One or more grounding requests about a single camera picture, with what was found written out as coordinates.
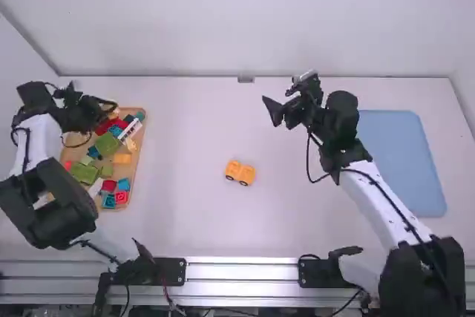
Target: green building block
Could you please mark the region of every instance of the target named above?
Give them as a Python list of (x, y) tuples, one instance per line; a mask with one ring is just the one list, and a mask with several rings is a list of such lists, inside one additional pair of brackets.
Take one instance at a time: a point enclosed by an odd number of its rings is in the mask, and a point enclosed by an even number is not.
[(104, 165), (101, 168), (100, 176), (102, 178), (109, 178), (109, 177), (112, 177), (113, 173), (114, 173), (114, 168), (112, 167), (112, 165)]
[(81, 163), (74, 163), (71, 166), (70, 173), (82, 183), (86, 185), (92, 185), (94, 181), (97, 179), (97, 175), (99, 174), (99, 169), (94, 166), (86, 166), (82, 165)]
[(111, 156), (122, 144), (110, 131), (97, 138), (95, 146), (97, 151), (103, 156)]
[(92, 163), (94, 159), (88, 155), (84, 155), (84, 157), (79, 161), (82, 165), (89, 165)]

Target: toy building block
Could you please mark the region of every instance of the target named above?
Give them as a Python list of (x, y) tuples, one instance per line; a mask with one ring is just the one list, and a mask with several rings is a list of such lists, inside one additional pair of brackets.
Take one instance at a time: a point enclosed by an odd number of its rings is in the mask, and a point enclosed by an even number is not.
[(116, 186), (117, 186), (116, 181), (114, 181), (114, 180), (105, 180), (102, 183), (101, 190), (102, 191), (107, 191), (107, 192), (114, 192), (114, 190), (116, 189)]
[(102, 208), (105, 208), (105, 209), (116, 208), (116, 198), (114, 194), (110, 193), (109, 195), (104, 196), (104, 198), (102, 199)]
[(116, 204), (126, 204), (128, 201), (128, 192), (126, 191), (116, 192), (115, 201), (116, 201)]
[(97, 151), (103, 156), (112, 155), (120, 147), (120, 141), (117, 140), (112, 133), (107, 132), (96, 140)]
[(127, 128), (117, 137), (121, 143), (124, 143), (128, 137), (133, 137), (142, 128), (142, 123), (135, 118)]
[(82, 183), (86, 185), (92, 185), (94, 181), (97, 179), (97, 175), (99, 174), (99, 170), (97, 167), (94, 166), (86, 166), (82, 165), (81, 163), (74, 163), (71, 166), (70, 173)]
[(115, 124), (114, 124), (113, 126), (111, 126), (111, 127), (108, 129), (108, 131), (111, 132), (114, 137), (118, 137), (118, 136), (120, 135), (120, 133), (123, 132), (123, 130), (122, 130), (121, 128), (119, 128), (119, 127), (118, 127), (117, 125), (115, 125)]
[(122, 130), (127, 128), (127, 125), (128, 125), (128, 122), (126, 122), (122, 119), (119, 119), (119, 118), (112, 119), (111, 122), (112, 122), (112, 125), (115, 125), (116, 127), (121, 128)]
[(125, 145), (130, 152), (137, 151), (137, 144), (130, 137), (125, 139)]
[(242, 165), (239, 161), (231, 160), (224, 174), (230, 181), (236, 180), (243, 186), (250, 186), (255, 179), (255, 168), (249, 165)]
[(84, 155), (84, 157), (79, 161), (82, 165), (89, 165), (90, 163), (92, 163), (94, 161), (94, 159), (92, 157), (90, 157), (89, 155)]
[(132, 161), (132, 155), (130, 154), (115, 154), (112, 160), (113, 163), (124, 163), (128, 164)]
[(122, 178), (117, 181), (117, 190), (119, 191), (131, 190), (131, 182), (128, 180), (128, 178)]
[(66, 171), (71, 171), (71, 166), (73, 165), (72, 161), (66, 161), (65, 162), (65, 169)]
[(107, 130), (113, 125), (114, 125), (113, 120), (106, 119), (97, 126), (97, 128), (96, 128), (96, 130), (94, 130), (94, 132), (98, 136), (104, 135), (105, 133), (107, 133)]
[(126, 123), (128, 123), (128, 124), (130, 124), (131, 122), (134, 121), (134, 119), (135, 119), (135, 117), (134, 117), (133, 115), (127, 114), (127, 115), (125, 116), (125, 118), (123, 119), (123, 121), (126, 122)]
[(135, 117), (140, 120), (140, 122), (143, 122), (145, 120), (145, 113), (138, 111), (137, 114), (135, 114)]
[(109, 178), (114, 174), (114, 167), (109, 164), (104, 164), (99, 173), (100, 177)]
[(93, 159), (99, 158), (99, 151), (95, 145), (92, 145), (90, 148), (88, 148), (88, 155)]

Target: yellow building block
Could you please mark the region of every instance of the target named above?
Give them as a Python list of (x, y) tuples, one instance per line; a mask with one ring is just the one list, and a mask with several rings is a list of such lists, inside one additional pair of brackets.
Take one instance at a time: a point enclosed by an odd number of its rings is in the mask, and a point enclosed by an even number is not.
[(113, 163), (131, 163), (132, 155), (130, 154), (115, 154), (112, 160)]
[(125, 139), (125, 144), (130, 152), (137, 151), (137, 144), (130, 137)]

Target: black clamp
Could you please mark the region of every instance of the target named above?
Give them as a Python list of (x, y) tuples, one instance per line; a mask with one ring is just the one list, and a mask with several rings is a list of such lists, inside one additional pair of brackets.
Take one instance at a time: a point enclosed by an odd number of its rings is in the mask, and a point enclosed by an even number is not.
[(103, 272), (99, 277), (92, 317), (102, 316), (105, 295), (113, 285), (179, 287), (185, 284), (187, 263), (184, 258), (155, 258), (142, 244), (135, 239), (134, 242), (139, 257), (120, 264), (116, 272)]
[(346, 246), (329, 252), (328, 259), (320, 259), (312, 254), (302, 255), (298, 259), (298, 284), (304, 289), (354, 287), (341, 276), (338, 259), (362, 251), (363, 248), (359, 246)]

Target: white wall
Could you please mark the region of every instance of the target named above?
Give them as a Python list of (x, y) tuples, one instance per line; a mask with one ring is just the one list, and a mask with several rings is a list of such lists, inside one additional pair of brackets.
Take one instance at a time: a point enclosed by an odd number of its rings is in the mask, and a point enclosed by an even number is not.
[(13, 115), (22, 105), (16, 86), (39, 80), (56, 82), (57, 75), (0, 14), (0, 180), (10, 171), (16, 147), (10, 141)]
[(449, 76), (475, 129), (474, 0), (0, 0), (65, 74)]

